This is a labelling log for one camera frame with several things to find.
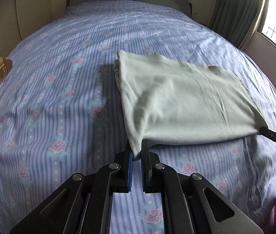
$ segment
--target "fabric fold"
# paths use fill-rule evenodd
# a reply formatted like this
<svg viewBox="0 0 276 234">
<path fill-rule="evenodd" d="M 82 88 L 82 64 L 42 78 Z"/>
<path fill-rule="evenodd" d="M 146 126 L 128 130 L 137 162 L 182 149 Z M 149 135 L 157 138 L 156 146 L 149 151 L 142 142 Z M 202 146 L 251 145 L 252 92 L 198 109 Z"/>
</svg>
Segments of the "fabric fold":
<svg viewBox="0 0 276 234">
<path fill-rule="evenodd" d="M 204 144 L 258 134 L 266 121 L 249 91 L 218 66 L 159 54 L 117 52 L 114 71 L 135 159 L 143 139 L 158 144 Z"/>
</svg>

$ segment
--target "silver screw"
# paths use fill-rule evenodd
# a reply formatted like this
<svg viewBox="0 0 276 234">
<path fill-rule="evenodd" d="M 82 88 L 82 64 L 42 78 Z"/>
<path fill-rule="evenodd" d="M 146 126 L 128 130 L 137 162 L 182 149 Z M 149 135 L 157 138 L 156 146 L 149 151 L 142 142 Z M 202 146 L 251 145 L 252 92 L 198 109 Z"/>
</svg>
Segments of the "silver screw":
<svg viewBox="0 0 276 234">
<path fill-rule="evenodd" d="M 112 169 L 112 170 L 115 170 L 119 167 L 118 163 L 111 163 L 109 164 L 109 168 Z"/>
<path fill-rule="evenodd" d="M 82 178 L 82 175 L 77 173 L 77 174 L 74 174 L 72 178 L 74 181 L 80 181 Z"/>
<path fill-rule="evenodd" d="M 202 179 L 202 175 L 200 173 L 193 173 L 192 174 L 192 178 L 194 180 L 201 180 Z"/>
<path fill-rule="evenodd" d="M 165 165 L 163 163 L 157 163 L 155 165 L 155 167 L 158 169 L 158 170 L 163 170 L 165 168 Z"/>
</svg>

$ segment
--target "bedsheet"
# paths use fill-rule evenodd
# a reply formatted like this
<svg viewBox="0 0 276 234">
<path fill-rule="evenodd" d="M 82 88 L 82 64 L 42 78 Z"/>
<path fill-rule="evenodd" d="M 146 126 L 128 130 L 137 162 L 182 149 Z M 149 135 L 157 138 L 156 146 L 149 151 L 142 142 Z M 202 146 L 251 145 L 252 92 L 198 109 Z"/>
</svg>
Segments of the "bedsheet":
<svg viewBox="0 0 276 234">
<path fill-rule="evenodd" d="M 276 90 L 243 52 L 186 15 L 136 1 L 80 4 L 23 40 L 0 85 L 0 231 L 8 233 L 73 173 L 95 173 L 125 149 L 116 52 L 218 65 L 250 91 L 276 131 Z M 262 136 L 156 145 L 165 164 L 202 173 L 261 224 L 276 203 L 276 144 Z M 164 233 L 160 195 L 114 194 L 110 233 Z"/>
</svg>

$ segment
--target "green curtain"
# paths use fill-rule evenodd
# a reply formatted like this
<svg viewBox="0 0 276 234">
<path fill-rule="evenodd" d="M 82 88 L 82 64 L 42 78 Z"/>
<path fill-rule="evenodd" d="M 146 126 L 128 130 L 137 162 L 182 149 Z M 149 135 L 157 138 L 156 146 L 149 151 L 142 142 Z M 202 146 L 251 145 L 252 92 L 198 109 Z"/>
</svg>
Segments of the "green curtain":
<svg viewBox="0 0 276 234">
<path fill-rule="evenodd" d="M 216 0 L 209 28 L 240 48 L 261 16 L 263 0 Z"/>
</svg>

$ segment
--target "white cloth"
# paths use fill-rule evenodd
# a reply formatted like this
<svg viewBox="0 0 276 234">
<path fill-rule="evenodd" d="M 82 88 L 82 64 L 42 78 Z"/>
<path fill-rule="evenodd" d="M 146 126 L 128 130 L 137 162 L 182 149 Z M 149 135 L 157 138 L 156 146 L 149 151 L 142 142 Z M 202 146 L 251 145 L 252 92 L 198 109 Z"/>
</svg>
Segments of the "white cloth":
<svg viewBox="0 0 276 234">
<path fill-rule="evenodd" d="M 118 51 L 117 57 L 115 79 L 135 159 L 142 139 L 203 144 L 258 134 L 267 127 L 249 91 L 225 69 L 159 54 Z"/>
</svg>

